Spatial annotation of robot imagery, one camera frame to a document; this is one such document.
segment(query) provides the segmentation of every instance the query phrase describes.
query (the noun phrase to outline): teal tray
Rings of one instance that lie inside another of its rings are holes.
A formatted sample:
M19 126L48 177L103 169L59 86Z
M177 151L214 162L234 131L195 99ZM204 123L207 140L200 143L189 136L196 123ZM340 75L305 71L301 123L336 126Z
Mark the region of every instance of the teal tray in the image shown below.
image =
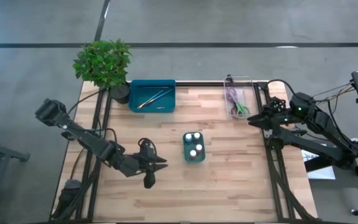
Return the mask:
M193 135L195 132L188 132L183 135L183 157L185 158L186 162L188 163L199 163L205 160L205 145L204 145L204 136L202 133L200 134L200 138L195 142L194 139L191 142L186 142L185 136L186 134ZM196 149L196 145L200 144L203 146L203 151L197 155L194 159L190 159L190 151Z
M175 88L174 80L133 80L129 95L129 109L135 113L172 113L175 110ZM155 102L143 108L137 108L161 90L171 91Z

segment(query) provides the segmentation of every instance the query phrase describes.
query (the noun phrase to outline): wooden tabletop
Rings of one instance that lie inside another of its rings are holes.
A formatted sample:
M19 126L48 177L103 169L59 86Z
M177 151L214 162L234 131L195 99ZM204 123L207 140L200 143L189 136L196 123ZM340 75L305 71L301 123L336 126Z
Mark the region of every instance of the wooden tabletop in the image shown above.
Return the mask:
M97 90L84 82L80 98ZM269 90L270 96L287 100L281 83L269 84ZM177 87L176 93L177 106L170 114L133 113L127 105L112 102L108 127L117 132L126 153L138 152L138 140L149 138L158 155L168 160L168 167L156 172L157 182L145 189L144 175L126 178L102 166L94 222L277 221L261 130L227 115L221 87ZM244 87L244 93L250 112L257 113L253 89ZM85 128L91 127L96 99L91 97L78 106L75 121ZM182 136L189 131L203 133L206 159L200 164L187 164L183 159ZM107 139L113 139L110 132ZM58 195L81 149L77 142L69 143ZM317 217L301 151L286 147L283 157L291 191ZM85 153L74 179L81 180L84 163ZM280 198L285 210L282 192Z

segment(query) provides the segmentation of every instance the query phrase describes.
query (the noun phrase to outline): gray floor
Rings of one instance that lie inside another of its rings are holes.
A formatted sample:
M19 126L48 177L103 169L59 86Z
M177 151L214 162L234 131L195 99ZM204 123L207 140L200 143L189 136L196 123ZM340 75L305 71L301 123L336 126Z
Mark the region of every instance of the gray floor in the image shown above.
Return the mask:
M0 43L91 42L103 0L0 0ZM358 1L112 0L102 39L126 42L358 42ZM67 142L34 118L45 98L78 100L71 67L80 49L0 49L0 143L31 153L12 162L0 191L0 223L48 218ZM128 79L282 78L318 93L358 70L358 48L133 49ZM336 119L358 138L354 92L340 97ZM320 218L358 223L354 189L311 183Z

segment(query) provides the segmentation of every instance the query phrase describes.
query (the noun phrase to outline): green scissors handle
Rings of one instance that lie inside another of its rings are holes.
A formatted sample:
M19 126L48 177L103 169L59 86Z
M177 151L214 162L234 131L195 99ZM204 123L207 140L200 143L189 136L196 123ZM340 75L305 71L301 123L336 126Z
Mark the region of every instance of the green scissors handle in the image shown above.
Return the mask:
M242 105L239 102L234 102L234 106L232 109L232 114L236 114L236 115L244 115L244 114L250 114L249 110L246 106Z

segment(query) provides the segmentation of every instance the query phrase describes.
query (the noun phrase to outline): clear plastic container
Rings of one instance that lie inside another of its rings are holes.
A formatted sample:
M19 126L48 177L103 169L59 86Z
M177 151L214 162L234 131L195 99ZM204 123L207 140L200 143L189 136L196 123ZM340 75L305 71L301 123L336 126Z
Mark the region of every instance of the clear plastic container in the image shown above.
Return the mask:
M227 113L236 119L245 119L255 114L256 96L251 77L231 76L223 80Z

